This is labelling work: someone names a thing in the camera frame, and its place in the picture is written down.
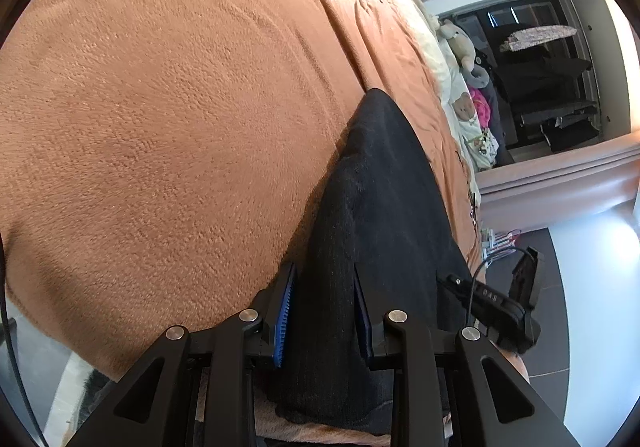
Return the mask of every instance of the triangular cutout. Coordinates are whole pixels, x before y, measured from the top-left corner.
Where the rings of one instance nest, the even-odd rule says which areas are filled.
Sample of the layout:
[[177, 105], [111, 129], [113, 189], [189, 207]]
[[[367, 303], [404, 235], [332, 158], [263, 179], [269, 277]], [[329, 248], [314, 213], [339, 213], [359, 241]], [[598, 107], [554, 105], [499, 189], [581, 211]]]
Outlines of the triangular cutout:
[[151, 413], [151, 406], [154, 403], [163, 367], [164, 359], [154, 360], [142, 376], [131, 386], [127, 394], [122, 397], [113, 413], [120, 418], [145, 423]]
[[511, 379], [491, 358], [482, 360], [482, 369], [489, 383], [495, 412], [500, 423], [511, 423], [534, 412], [533, 404], [520, 392]]

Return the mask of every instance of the white plush toy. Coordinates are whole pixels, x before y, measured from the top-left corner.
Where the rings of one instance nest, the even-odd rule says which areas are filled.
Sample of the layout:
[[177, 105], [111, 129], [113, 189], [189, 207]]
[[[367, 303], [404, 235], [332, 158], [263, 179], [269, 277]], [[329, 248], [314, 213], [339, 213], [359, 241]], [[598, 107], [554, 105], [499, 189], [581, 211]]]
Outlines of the white plush toy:
[[476, 48], [466, 32], [450, 20], [444, 20], [440, 26], [440, 35], [447, 40], [460, 63], [460, 72], [465, 82], [474, 88], [484, 88], [489, 84], [489, 74], [476, 64]]

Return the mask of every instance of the black cable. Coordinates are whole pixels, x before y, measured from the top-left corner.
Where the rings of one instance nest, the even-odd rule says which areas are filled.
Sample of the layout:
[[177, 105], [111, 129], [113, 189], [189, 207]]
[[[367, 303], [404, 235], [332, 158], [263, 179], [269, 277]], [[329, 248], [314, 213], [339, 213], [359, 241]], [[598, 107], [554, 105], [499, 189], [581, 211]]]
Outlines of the black cable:
[[27, 397], [27, 392], [24, 388], [24, 384], [22, 383], [22, 377], [20, 376], [20, 369], [18, 369], [18, 361], [15, 358], [15, 350], [14, 343], [11, 339], [11, 330], [9, 329], [9, 318], [6, 314], [6, 294], [4, 290], [4, 281], [6, 280], [6, 258], [4, 257], [4, 244], [2, 243], [2, 235], [0, 234], [0, 317], [2, 318], [2, 329], [4, 330], [4, 341], [6, 342], [6, 351], [9, 354], [9, 363], [11, 364], [12, 370], [14, 371], [15, 381], [18, 383], [18, 389], [20, 390], [20, 395], [22, 396], [22, 401], [24, 402], [24, 406], [27, 408], [27, 413], [29, 414], [29, 418], [35, 427], [36, 434], [40, 438], [42, 445], [44, 447], [49, 447], [47, 441], [44, 438], [44, 433], [38, 424], [38, 420], [36, 419], [36, 415], [33, 412], [33, 408], [31, 407], [31, 403], [29, 402], [29, 397]]
[[519, 250], [520, 252], [523, 252], [526, 255], [528, 255], [531, 258], [531, 261], [533, 261], [534, 263], [536, 262], [535, 258], [531, 255], [529, 250], [521, 249], [520, 247], [516, 247], [515, 245], [511, 247], [504, 247], [503, 249], [500, 249], [500, 250], [495, 250], [495, 252], [490, 253], [486, 258], [484, 258], [482, 260], [482, 263], [480, 263], [480, 265], [478, 265], [478, 268], [476, 268], [476, 271], [474, 272], [473, 277], [471, 278], [471, 293], [469, 294], [469, 306], [466, 308], [466, 319], [465, 319], [466, 326], [472, 325], [472, 323], [470, 322], [471, 305], [473, 304], [473, 301], [474, 301], [474, 290], [476, 289], [476, 279], [478, 278], [478, 274], [480, 273], [480, 270], [482, 269], [482, 267], [484, 267], [484, 265], [486, 265], [489, 261], [491, 261], [496, 255], [498, 255], [499, 253], [503, 253], [505, 250]]

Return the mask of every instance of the orange blanket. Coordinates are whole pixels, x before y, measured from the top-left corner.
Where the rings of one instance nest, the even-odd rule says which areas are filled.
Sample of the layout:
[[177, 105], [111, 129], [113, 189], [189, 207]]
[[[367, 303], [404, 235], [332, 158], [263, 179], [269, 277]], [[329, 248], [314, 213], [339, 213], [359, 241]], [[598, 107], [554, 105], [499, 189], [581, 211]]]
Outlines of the orange blanket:
[[371, 87], [475, 263], [468, 171], [391, 0], [33, 0], [0, 52], [10, 297], [114, 378], [167, 326], [217, 324], [302, 264]]

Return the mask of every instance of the gray floor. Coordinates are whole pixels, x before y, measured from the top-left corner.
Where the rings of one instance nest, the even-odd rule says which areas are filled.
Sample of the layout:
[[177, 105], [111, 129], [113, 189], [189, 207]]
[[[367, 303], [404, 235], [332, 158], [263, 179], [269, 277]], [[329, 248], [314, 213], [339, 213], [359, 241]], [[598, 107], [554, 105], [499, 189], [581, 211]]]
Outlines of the gray floor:
[[[17, 322], [12, 340], [17, 350], [18, 367], [33, 412], [44, 430], [70, 351], [37, 331], [11, 302], [7, 302], [7, 313]], [[0, 387], [22, 423], [34, 436], [33, 425], [9, 363], [6, 345], [0, 347]]]
[[[569, 327], [556, 251], [548, 229], [523, 234], [518, 246], [534, 247], [545, 256], [543, 288], [533, 312], [542, 331], [538, 343], [523, 355], [523, 360], [532, 387], [558, 417], [564, 419], [569, 388]], [[492, 264], [487, 271], [487, 283], [508, 293], [511, 272], [521, 255], [517, 252]]]

